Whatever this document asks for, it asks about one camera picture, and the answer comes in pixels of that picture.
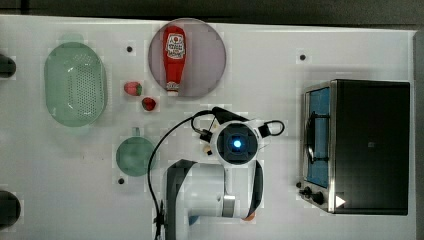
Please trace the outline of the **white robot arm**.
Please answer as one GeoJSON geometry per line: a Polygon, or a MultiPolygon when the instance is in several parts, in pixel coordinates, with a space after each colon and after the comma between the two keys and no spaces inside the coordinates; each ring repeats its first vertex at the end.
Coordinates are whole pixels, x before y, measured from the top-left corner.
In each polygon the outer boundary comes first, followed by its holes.
{"type": "Polygon", "coordinates": [[[260,121],[229,121],[211,138],[216,163],[181,159],[164,174],[165,240],[187,240],[193,217],[246,219],[263,197],[260,121]]]}

